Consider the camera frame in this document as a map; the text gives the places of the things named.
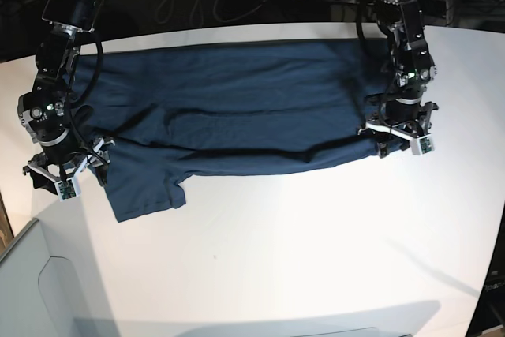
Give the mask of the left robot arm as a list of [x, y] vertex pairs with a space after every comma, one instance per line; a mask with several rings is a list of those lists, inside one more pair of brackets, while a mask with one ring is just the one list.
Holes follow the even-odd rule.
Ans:
[[386, 157], [393, 143], [414, 155], [435, 149], [430, 129], [434, 102], [423, 95], [436, 75], [436, 65], [425, 39], [422, 11], [417, 0], [371, 0], [376, 23], [386, 36], [388, 55], [384, 68], [391, 74], [385, 90], [365, 101], [374, 111], [359, 133], [376, 139], [377, 154]]

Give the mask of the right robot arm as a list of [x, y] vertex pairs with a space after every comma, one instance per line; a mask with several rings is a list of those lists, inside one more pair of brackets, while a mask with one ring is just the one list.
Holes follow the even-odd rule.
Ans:
[[[23, 168], [34, 188], [59, 200], [80, 196], [78, 176], [91, 167], [100, 185], [107, 184], [110, 137], [86, 137], [80, 131], [92, 115], [86, 105], [103, 67], [103, 46], [95, 22], [106, 0], [48, 0], [43, 20], [52, 29], [36, 52], [37, 74], [32, 90], [18, 99], [17, 116], [32, 142], [42, 151]], [[73, 90], [80, 57], [79, 37], [89, 34], [97, 50], [95, 70], [80, 95]]]

